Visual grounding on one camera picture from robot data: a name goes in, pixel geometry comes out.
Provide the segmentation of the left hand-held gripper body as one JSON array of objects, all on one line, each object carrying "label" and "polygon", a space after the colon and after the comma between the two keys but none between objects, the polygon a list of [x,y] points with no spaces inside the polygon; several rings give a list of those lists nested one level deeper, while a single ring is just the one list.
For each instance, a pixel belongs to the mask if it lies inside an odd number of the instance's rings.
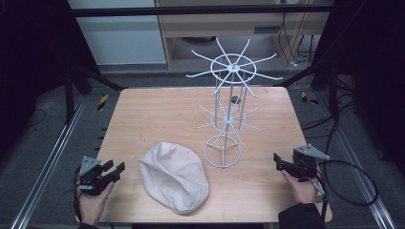
[{"label": "left hand-held gripper body", "polygon": [[90,196],[100,195],[112,182],[109,180],[109,174],[104,176],[103,172],[99,159],[83,157],[79,167],[78,188]]}]

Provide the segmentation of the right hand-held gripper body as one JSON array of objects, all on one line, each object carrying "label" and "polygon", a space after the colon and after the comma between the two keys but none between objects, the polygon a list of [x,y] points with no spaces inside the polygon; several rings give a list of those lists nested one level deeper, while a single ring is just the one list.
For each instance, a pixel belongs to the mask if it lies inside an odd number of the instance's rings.
[{"label": "right hand-held gripper body", "polygon": [[312,145],[298,146],[293,149],[293,174],[300,182],[315,178],[317,174],[316,159],[330,160],[330,157]]}]

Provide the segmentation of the white cloth cap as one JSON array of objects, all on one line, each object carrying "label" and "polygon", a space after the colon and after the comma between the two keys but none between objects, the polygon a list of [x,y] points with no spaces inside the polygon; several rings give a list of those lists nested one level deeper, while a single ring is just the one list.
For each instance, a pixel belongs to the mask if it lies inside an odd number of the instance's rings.
[{"label": "white cloth cap", "polygon": [[176,214],[193,212],[209,197],[201,159],[180,144],[158,143],[139,160],[139,171],[146,193]]}]

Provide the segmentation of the white wire hat rack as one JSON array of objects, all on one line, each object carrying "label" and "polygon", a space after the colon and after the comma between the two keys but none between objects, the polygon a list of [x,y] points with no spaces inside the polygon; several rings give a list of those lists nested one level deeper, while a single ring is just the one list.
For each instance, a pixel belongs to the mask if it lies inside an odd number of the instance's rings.
[{"label": "white wire hat rack", "polygon": [[[203,105],[198,105],[209,114],[209,121],[198,126],[198,129],[212,128],[216,131],[216,134],[204,143],[203,155],[210,165],[224,169],[236,165],[241,159],[242,148],[245,146],[241,132],[246,128],[261,131],[260,127],[250,125],[246,120],[248,115],[260,110],[259,107],[250,110],[245,108],[246,97],[249,94],[254,99],[258,98],[249,83],[256,77],[281,80],[282,76],[258,73],[257,64],[274,58],[276,53],[270,57],[252,60],[245,55],[250,40],[247,40],[239,53],[226,52],[219,39],[216,39],[216,43],[221,50],[217,57],[207,57],[192,50],[194,55],[208,61],[209,67],[200,73],[188,74],[187,77],[197,78],[209,75],[215,79],[215,88],[211,93],[214,97],[214,107],[209,110]],[[243,101],[240,104],[233,104],[232,96],[239,96]]]}]

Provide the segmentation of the person's right hand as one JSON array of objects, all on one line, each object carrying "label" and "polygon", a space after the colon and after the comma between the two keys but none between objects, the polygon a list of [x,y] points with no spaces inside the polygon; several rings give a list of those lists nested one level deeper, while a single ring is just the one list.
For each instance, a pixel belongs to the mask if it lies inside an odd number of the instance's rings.
[{"label": "person's right hand", "polygon": [[315,188],[317,180],[308,180],[299,182],[295,177],[292,177],[287,171],[282,171],[284,179],[289,184],[293,197],[297,203],[315,203],[318,190]]}]

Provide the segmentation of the person's left hand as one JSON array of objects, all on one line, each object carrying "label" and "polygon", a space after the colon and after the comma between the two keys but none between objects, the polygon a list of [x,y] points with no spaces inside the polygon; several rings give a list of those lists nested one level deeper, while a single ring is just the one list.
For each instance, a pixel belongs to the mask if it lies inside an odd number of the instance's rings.
[{"label": "person's left hand", "polygon": [[115,183],[112,181],[98,196],[90,196],[87,194],[82,194],[80,190],[77,191],[78,207],[81,215],[80,223],[99,224],[106,201],[112,193],[114,187]]}]

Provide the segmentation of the black yellow floor tape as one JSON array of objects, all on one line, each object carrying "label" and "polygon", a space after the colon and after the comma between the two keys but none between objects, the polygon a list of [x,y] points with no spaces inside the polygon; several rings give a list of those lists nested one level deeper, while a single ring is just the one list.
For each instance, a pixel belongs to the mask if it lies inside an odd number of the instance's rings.
[{"label": "black yellow floor tape", "polygon": [[316,99],[309,99],[308,96],[307,96],[307,94],[306,94],[305,92],[301,92],[301,100],[304,101],[304,102],[306,102],[306,103],[312,104],[312,105],[317,105],[317,104],[319,104],[319,103],[318,103],[318,100],[316,100]]},{"label": "black yellow floor tape", "polygon": [[109,98],[109,95],[108,95],[108,94],[104,94],[104,95],[100,98],[99,103],[98,103],[98,105],[97,105],[97,110],[98,110],[98,111],[102,111],[102,110],[103,110],[103,108],[105,107],[105,104],[106,104],[108,98]]}]

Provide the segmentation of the black metal stand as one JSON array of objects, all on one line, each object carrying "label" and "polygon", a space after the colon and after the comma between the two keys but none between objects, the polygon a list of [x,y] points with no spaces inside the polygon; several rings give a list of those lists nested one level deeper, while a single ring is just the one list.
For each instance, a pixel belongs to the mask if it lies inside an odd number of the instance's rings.
[{"label": "black metal stand", "polygon": [[310,86],[315,90],[322,89],[326,84],[329,84],[329,111],[335,121],[339,120],[339,112],[337,105],[337,64],[334,60],[319,61],[312,64],[310,67],[300,71],[290,79],[276,84],[276,87],[289,87],[296,81],[301,80],[307,75],[314,74]]},{"label": "black metal stand", "polygon": [[92,91],[92,86],[87,80],[88,77],[114,91],[124,90],[123,86],[119,86],[113,81],[103,77],[100,73],[96,73],[80,65],[70,63],[64,68],[63,73],[66,101],[66,124],[69,124],[73,120],[75,114],[74,87],[76,87],[81,94],[89,94]]}]

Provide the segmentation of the white cabinet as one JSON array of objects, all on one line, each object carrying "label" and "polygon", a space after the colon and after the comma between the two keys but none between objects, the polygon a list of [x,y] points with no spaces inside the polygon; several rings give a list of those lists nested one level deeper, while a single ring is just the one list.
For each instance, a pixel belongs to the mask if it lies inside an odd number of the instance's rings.
[{"label": "white cabinet", "polygon": [[[155,7],[155,0],[68,0],[73,10]],[[157,16],[77,17],[98,66],[165,64]]]}]

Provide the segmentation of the light wooden desk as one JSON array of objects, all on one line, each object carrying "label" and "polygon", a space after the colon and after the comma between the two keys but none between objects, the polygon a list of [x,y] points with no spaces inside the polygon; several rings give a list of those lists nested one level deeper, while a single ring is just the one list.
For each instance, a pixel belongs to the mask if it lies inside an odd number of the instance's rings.
[{"label": "light wooden desk", "polygon": [[[334,0],[155,0],[158,7],[315,5]],[[304,35],[320,35],[327,23],[326,12],[279,12],[239,14],[161,15],[162,36],[180,37],[266,35],[273,38],[282,62],[298,60],[299,41]]]}]

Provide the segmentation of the aluminium floor rail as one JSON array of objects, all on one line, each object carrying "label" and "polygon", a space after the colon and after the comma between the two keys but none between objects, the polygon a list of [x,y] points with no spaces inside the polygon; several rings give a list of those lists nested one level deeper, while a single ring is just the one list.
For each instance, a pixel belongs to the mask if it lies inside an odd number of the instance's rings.
[{"label": "aluminium floor rail", "polygon": [[63,126],[63,129],[58,136],[56,143],[54,144],[45,164],[42,166],[42,170],[39,173],[31,191],[29,192],[24,204],[18,211],[14,220],[11,223],[10,229],[26,229],[34,210],[37,207],[39,200],[41,199],[48,182],[53,174],[55,166],[57,165],[66,144],[75,128],[75,125],[81,116],[83,106],[87,100],[86,95],[80,95],[74,106],[74,114],[71,120]]},{"label": "aluminium floor rail", "polygon": [[347,136],[344,134],[343,130],[338,126],[339,122],[335,121],[329,111],[329,103],[327,97],[323,94],[316,93],[318,97],[319,104],[325,111],[325,113],[330,117],[329,124],[331,125],[330,136],[328,138],[328,143],[326,149],[330,147],[330,141],[335,137],[337,140],[337,145],[340,147],[340,152],[343,154],[344,159],[338,160],[332,157],[328,160],[328,163],[341,163],[346,164],[350,167],[353,178],[357,183],[357,187],[361,192],[363,202],[360,200],[348,201],[344,198],[347,203],[358,206],[358,207],[368,207],[379,227],[379,229],[397,229],[391,215],[389,214],[384,202],[379,196],[379,191],[373,178],[364,170],[359,159],[354,154],[354,150],[349,143]]}]

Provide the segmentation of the black horizontal frame bar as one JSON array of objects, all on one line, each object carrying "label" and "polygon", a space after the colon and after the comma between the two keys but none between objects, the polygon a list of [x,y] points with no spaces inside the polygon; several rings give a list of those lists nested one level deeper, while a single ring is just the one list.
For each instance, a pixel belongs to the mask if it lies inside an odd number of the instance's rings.
[{"label": "black horizontal frame bar", "polygon": [[149,16],[149,15],[194,15],[234,13],[279,13],[279,12],[327,12],[334,4],[309,5],[255,5],[255,6],[195,6],[124,9],[79,9],[66,10],[64,14],[74,17],[102,16]]}]

